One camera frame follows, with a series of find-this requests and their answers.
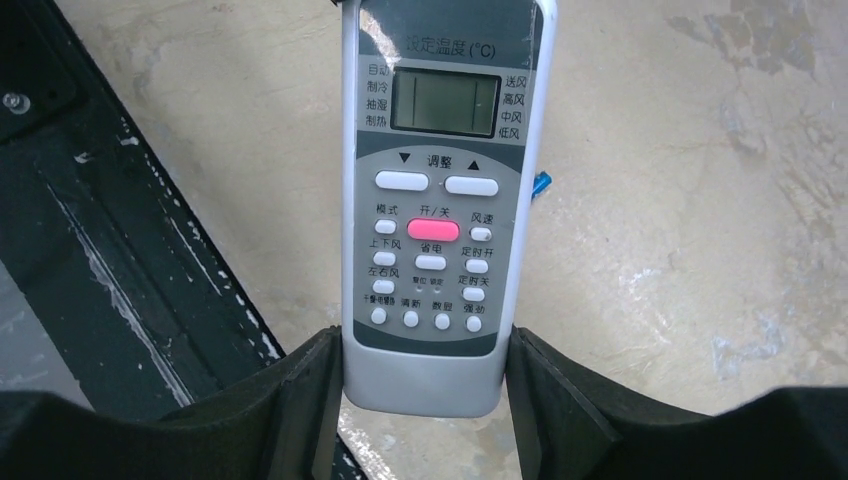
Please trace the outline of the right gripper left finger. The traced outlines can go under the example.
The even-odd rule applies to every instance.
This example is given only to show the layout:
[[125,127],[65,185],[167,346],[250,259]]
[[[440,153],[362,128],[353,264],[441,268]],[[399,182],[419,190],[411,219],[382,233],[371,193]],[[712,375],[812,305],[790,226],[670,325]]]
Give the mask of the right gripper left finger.
[[1,396],[4,479],[329,479],[341,399],[337,327],[159,420],[118,420],[55,394]]

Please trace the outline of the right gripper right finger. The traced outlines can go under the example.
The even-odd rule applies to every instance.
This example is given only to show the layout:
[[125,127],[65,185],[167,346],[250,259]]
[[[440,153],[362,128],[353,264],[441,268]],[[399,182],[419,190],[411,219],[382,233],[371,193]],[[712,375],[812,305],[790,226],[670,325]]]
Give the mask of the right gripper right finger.
[[781,387],[709,416],[509,339],[506,385],[525,479],[843,479],[847,391]]

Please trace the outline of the blue battery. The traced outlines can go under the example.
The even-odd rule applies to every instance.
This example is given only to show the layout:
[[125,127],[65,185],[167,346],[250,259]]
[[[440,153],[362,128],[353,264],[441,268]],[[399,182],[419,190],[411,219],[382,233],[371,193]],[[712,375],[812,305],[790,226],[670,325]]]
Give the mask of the blue battery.
[[535,200],[536,198],[538,198],[550,187],[551,184],[552,177],[545,171],[539,172],[534,178],[531,199]]

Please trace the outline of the white remote control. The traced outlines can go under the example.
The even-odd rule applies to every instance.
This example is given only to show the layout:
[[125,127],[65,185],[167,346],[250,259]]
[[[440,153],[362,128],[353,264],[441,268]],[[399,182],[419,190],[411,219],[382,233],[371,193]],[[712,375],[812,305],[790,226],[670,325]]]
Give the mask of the white remote control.
[[344,393],[481,417],[501,398],[556,45],[554,1],[345,1]]

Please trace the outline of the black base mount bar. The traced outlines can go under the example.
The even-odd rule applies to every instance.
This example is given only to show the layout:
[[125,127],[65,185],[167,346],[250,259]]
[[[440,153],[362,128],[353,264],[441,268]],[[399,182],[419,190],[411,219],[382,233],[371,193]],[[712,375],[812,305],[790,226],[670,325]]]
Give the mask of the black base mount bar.
[[282,356],[59,7],[3,2],[2,391],[152,420]]

